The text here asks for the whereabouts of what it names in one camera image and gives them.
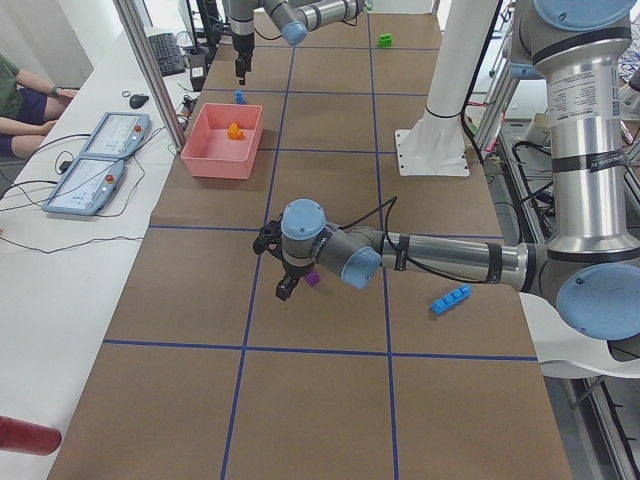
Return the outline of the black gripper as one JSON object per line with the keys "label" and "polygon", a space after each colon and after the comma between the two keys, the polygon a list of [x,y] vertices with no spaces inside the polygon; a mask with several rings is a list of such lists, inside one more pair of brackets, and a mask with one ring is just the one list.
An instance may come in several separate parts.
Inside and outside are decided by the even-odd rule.
{"label": "black gripper", "polygon": [[246,72],[252,71],[252,56],[254,51],[254,33],[238,34],[232,33],[233,46],[238,54],[235,61],[236,76],[244,78],[244,67]]}
{"label": "black gripper", "polygon": [[299,280],[313,270],[313,261],[310,258],[298,258],[289,255],[284,250],[280,251],[281,263],[284,269],[284,277],[277,283],[275,295],[282,301],[287,301]]}

